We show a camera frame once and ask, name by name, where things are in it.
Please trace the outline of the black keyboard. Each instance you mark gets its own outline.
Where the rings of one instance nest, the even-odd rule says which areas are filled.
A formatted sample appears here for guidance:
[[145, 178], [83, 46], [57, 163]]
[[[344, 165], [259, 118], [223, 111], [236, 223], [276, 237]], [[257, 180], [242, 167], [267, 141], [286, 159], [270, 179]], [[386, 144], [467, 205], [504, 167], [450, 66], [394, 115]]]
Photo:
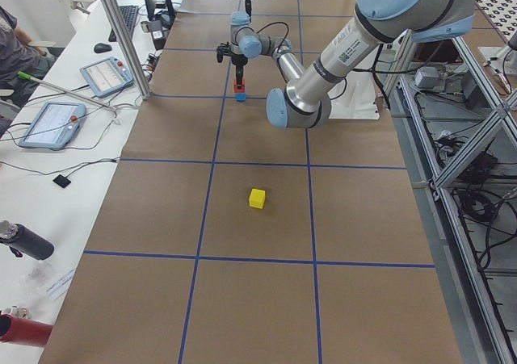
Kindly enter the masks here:
[[139, 6], [137, 5], [123, 5], [119, 6], [120, 14], [127, 28], [129, 39], [133, 37], [134, 29], [139, 17]]

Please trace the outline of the seated person grey shirt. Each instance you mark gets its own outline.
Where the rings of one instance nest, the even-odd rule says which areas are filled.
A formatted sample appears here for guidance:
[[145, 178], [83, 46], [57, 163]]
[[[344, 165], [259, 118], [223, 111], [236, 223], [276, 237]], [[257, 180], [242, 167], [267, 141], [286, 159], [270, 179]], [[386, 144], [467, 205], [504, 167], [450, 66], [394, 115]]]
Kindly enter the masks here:
[[44, 79], [55, 62], [54, 55], [31, 46], [31, 42], [17, 18], [1, 7], [1, 87], [13, 90], [9, 99], [17, 107], [25, 106], [38, 86], [20, 78], [18, 72]]

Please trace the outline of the aluminium truss frame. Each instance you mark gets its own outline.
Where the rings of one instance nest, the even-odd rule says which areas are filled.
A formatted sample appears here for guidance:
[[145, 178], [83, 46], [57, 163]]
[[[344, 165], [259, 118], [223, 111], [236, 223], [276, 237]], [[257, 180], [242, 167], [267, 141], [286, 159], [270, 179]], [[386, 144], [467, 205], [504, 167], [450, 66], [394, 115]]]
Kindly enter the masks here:
[[421, 90], [432, 48], [403, 36], [386, 79], [431, 254], [466, 363], [516, 360], [516, 90], [495, 70], [498, 31], [452, 41], [441, 86]]

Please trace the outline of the green tipped metal rod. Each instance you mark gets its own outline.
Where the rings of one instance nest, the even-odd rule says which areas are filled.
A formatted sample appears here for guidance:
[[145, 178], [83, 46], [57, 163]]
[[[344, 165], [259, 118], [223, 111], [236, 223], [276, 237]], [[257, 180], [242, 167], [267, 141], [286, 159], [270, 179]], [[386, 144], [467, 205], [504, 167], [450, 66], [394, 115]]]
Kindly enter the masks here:
[[23, 71], [18, 71], [17, 73], [18, 77], [23, 79], [23, 80], [26, 80], [26, 81], [30, 81], [30, 82], [34, 82], [36, 84], [38, 84], [39, 86], [43, 86], [45, 88], [48, 88], [54, 92], [57, 92], [57, 93], [64, 93], [64, 94], [67, 94], [69, 95], [70, 97], [72, 98], [75, 98], [75, 99], [78, 99], [78, 100], [82, 100], [86, 103], [89, 103], [89, 104], [92, 104], [92, 105], [96, 105], [96, 106], [99, 106], [99, 107], [104, 107], [104, 108], [107, 108], [111, 111], [116, 111], [116, 108], [114, 106], [111, 106], [111, 105], [108, 105], [106, 103], [103, 103], [99, 100], [96, 100], [96, 99], [93, 99], [93, 98], [88, 98], [87, 96], [84, 96], [84, 95], [81, 95], [81, 94], [78, 94], [78, 93], [75, 93], [73, 92], [72, 90], [66, 90], [62, 87], [59, 87], [57, 85], [54, 85], [50, 82], [46, 82], [46, 81], [43, 81], [43, 80], [40, 80], [28, 73], [25, 73]]

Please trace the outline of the black water bottle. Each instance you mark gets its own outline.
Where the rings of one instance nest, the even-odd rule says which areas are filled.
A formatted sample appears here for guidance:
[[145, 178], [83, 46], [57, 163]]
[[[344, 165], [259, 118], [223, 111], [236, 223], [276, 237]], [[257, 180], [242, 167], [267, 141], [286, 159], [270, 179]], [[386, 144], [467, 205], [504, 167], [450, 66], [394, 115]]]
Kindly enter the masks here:
[[22, 224], [1, 221], [1, 243], [10, 248], [16, 257], [27, 255], [38, 261], [49, 258], [54, 246]]

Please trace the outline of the aluminium frame post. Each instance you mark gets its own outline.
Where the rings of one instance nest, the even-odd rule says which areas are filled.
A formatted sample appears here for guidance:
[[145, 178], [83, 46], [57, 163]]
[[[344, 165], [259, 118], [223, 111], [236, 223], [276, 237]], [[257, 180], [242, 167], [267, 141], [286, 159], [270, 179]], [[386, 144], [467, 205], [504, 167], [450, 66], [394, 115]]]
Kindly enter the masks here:
[[125, 21], [120, 12], [117, 0], [101, 0], [108, 21], [115, 32], [120, 49], [124, 54], [126, 62], [132, 72], [135, 83], [137, 84], [141, 98], [147, 100], [150, 96], [148, 80], [144, 74], [137, 51], [133, 45], [132, 37], [129, 35]]

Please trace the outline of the far blue teach pendant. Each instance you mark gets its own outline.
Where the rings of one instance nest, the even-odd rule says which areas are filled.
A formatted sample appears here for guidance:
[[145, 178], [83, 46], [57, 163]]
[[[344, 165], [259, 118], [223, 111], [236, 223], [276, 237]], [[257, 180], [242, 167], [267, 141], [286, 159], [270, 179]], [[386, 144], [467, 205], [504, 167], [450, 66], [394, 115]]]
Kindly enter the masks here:
[[134, 83], [132, 72], [126, 64], [113, 56], [83, 66], [79, 72], [98, 98], [106, 98]]

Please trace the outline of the blue wooden block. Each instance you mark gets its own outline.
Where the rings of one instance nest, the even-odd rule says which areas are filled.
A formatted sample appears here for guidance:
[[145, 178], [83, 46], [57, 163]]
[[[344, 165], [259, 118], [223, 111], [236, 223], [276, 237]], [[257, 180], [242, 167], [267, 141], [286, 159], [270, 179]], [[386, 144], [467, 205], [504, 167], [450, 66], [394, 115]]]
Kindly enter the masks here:
[[246, 101], [246, 93], [245, 92], [236, 92], [234, 94], [235, 100], [237, 102], [245, 102]]

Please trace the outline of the black computer mouse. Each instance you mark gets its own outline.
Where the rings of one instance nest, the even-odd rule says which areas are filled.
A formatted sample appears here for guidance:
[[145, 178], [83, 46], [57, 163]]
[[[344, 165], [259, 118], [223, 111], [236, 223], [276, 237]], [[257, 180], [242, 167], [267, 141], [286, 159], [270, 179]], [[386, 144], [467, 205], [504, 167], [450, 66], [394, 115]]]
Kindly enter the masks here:
[[110, 44], [105, 43], [97, 43], [93, 48], [95, 53], [104, 53], [110, 52], [112, 50], [112, 46]]

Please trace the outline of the small black square pad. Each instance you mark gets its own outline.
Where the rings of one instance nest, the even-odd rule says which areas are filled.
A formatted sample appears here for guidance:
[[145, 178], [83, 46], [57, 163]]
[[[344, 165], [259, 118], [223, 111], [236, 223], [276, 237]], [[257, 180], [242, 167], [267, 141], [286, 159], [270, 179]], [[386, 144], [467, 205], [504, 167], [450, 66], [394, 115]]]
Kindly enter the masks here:
[[53, 183], [58, 185], [60, 188], [65, 189], [67, 186], [71, 184], [71, 180], [65, 175], [58, 174], [54, 179]]

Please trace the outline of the blue teach pendant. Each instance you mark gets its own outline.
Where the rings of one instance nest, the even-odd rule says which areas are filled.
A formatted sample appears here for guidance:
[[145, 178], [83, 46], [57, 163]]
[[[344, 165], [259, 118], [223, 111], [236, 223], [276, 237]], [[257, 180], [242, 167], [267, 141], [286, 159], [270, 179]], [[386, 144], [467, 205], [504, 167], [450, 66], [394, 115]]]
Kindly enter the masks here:
[[126, 64], [113, 56], [83, 66], [79, 72], [98, 98], [106, 98], [134, 83], [132, 72]]
[[25, 149], [63, 149], [77, 135], [85, 117], [83, 103], [46, 102], [18, 145]]

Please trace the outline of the near blue teach pendant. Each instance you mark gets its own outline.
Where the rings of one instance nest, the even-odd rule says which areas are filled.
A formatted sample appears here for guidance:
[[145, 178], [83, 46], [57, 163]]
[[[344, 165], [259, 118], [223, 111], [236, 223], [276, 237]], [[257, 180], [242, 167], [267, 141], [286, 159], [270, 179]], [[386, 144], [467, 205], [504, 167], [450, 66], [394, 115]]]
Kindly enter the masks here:
[[46, 102], [18, 145], [25, 149], [63, 149], [77, 135], [85, 117], [83, 103]]

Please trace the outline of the yellow wooden block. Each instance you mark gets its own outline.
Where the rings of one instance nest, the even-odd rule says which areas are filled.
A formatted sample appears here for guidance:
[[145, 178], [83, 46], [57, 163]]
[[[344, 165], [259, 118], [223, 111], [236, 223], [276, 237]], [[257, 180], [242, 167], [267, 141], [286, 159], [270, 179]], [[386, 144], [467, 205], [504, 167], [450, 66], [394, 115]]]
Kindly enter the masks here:
[[252, 188], [248, 198], [248, 204], [252, 208], [263, 209], [266, 202], [266, 191]]

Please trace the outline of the grey power box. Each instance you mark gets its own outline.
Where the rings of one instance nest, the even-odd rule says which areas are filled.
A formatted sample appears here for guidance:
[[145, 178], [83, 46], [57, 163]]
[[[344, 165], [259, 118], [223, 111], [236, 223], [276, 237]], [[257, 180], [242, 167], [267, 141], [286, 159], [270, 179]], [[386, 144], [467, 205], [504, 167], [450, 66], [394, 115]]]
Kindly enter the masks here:
[[434, 66], [423, 66], [417, 69], [414, 80], [415, 85], [424, 90], [443, 85], [443, 75]]

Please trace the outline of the red wooden block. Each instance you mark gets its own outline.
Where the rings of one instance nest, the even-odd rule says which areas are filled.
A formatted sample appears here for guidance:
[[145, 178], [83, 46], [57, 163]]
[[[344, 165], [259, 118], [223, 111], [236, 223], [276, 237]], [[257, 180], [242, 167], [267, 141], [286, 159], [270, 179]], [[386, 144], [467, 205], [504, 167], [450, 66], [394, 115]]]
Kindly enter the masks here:
[[233, 82], [233, 90], [235, 94], [244, 94], [246, 92], [245, 79], [235, 79]]

